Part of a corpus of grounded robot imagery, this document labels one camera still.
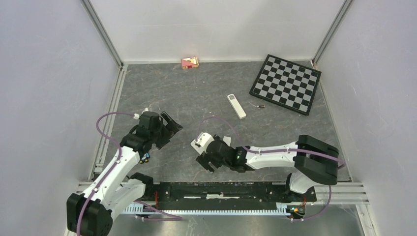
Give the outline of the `small white battery cover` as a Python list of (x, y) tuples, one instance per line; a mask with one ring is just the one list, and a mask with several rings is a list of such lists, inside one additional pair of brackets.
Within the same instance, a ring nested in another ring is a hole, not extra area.
[(223, 141), (228, 145), (228, 146), (230, 146), (231, 145), (231, 142), (232, 142), (232, 139), (231, 139), (231, 137), (228, 137), (228, 136), (224, 136), (223, 137)]

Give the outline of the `slim white remote control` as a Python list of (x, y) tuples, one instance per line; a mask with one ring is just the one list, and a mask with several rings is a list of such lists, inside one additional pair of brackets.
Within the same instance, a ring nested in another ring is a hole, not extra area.
[(244, 109), (242, 108), (242, 106), (240, 105), (240, 103), (238, 102), (237, 98), (235, 97), (235, 95), (229, 94), (227, 95), (227, 99), (230, 102), (232, 108), (234, 109), (236, 115), (238, 116), (239, 119), (243, 119), (246, 117), (246, 113), (244, 111)]

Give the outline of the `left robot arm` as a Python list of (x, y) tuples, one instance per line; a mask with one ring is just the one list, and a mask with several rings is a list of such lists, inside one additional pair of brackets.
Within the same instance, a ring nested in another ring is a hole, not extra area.
[(66, 202), (67, 229), (78, 236), (107, 236), (114, 220), (138, 198), (154, 196), (151, 177), (132, 176), (122, 181), (137, 164), (149, 161), (152, 147), (161, 149), (183, 127), (166, 112), (143, 111), (131, 114), (138, 120), (120, 142), (117, 151), (102, 173), (81, 194), (71, 194)]

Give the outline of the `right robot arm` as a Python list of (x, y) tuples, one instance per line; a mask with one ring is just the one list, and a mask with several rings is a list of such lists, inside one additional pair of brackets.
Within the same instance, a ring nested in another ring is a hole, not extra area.
[(222, 166), (238, 173), (269, 167), (295, 168), (284, 187), (284, 195), (291, 201), (315, 185), (336, 185), (342, 164), (336, 147), (309, 135), (300, 135), (297, 141), (281, 146), (231, 147), (217, 135), (201, 133), (191, 146), (198, 153), (196, 161), (209, 172)]

